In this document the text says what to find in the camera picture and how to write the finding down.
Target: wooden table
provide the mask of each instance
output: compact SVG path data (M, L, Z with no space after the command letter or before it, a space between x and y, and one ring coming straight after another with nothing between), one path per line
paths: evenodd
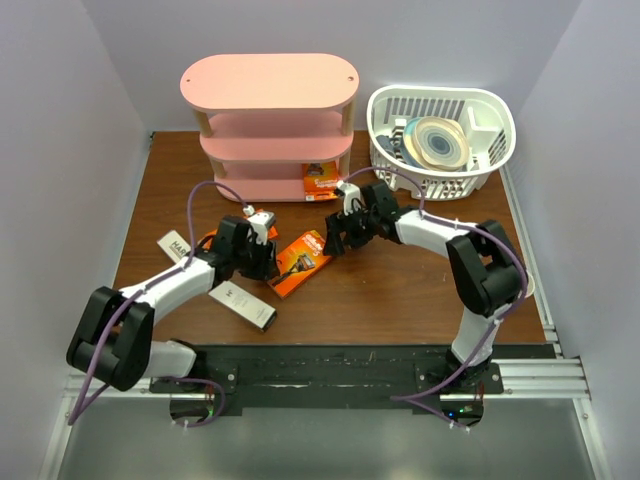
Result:
M351 168L369 165L368 136L356 132ZM187 238L186 200L198 182L213 173L197 132L162 132L154 137L135 211L124 246L116 287L136 284L171 266L156 241L171 229ZM373 174L356 183L367 183ZM398 192L400 204L415 202ZM324 217L338 202L256 204L276 213L280 245L306 230L324 231ZM470 197L431 202L437 215L481 222L492 218L516 243L515 227L500 175ZM196 234L215 228L225 214L242 215L239 204L222 198L215 188L203 189L194 201ZM164 318L154 339L178 338L192 343L268 344L406 344L450 343L460 323L457 297L446 259L416 247L376 239L359 251L333 260L286 300L265 284L235 276L234 282L275 306L278 318L260 333L208 296L194 298ZM543 343L538 311L532 298L500 328L498 342Z

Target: robotic arm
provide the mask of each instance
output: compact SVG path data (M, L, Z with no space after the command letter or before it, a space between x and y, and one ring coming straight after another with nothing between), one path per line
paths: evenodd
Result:
M126 299L139 295L120 316L119 331L110 333L94 377L125 391L143 378L187 376L196 352L177 341L152 341L153 327L187 300L231 278L236 270L244 277L262 281L279 275L275 244L267 237L275 215L247 213L253 214L246 220L224 217L213 239L205 238L193 258L185 257L139 285L120 291L109 287L94 291L67 351L67 363L87 372L98 339L113 313ZM176 268L181 271L166 278ZM161 277L166 279L154 284Z
M416 207L399 207L385 182L360 189L339 183L336 193L343 197L343 210L326 218L325 255L338 256L345 247L360 248L375 236L398 244L415 245L449 258L456 289L464 311L460 329L447 355L454 371L472 354L488 326L504 313L521 291L520 275L512 260L493 242L477 233L465 233L425 218ZM501 240L513 250L498 222L475 227ZM489 262L483 263L482 257ZM460 380L474 377L488 365L497 328L468 362Z

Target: white container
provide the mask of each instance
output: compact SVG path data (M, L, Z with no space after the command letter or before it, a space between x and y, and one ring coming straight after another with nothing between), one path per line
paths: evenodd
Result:
M398 125L415 117L436 116L456 120L471 147L466 171L440 172L407 165L387 153L378 135L392 136ZM377 90L367 105L371 137L371 165L401 171L424 190L427 200L456 200L480 189L491 172L502 167L513 153L516 130L506 103L497 95L477 88L408 87L392 85ZM421 192L406 179L390 172L376 172L391 190L405 189L413 198Z

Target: orange package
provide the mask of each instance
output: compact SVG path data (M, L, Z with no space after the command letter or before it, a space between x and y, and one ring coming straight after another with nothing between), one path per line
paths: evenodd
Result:
M333 200L338 196L333 193L340 180L336 162L305 163L302 165L304 183L304 199L307 202Z
M256 210L256 213L260 213L263 212L264 210L260 209L260 210ZM204 235L201 239L200 242L202 242L202 240L204 240L207 237L213 237L216 233L218 233L218 229L216 228L215 230L211 230L209 233L207 233L206 235ZM269 229L269 234L267 235L267 237L269 238L269 240L273 240L275 238L278 238L278 231L276 230L275 225L273 227L271 227ZM213 240L213 238L210 238L209 241L207 241L207 243L205 243L203 245L203 248L205 250L208 250L209 248L211 248L211 240Z
M269 286L280 298L289 296L333 258L322 254L324 243L324 238L311 230L278 254L280 276L269 281Z

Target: shelf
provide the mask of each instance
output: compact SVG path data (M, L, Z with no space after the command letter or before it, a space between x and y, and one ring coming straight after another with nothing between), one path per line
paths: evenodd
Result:
M214 55L191 65L180 91L205 113L329 110L348 104L358 72L324 53Z
M220 113L209 120L213 136L201 135L200 145L222 163L323 163L351 147L353 133L343 135L341 122L333 111Z
M225 166L227 175L216 181L236 190L248 202L304 202L302 167L298 164ZM229 200L237 199L223 189L218 191Z

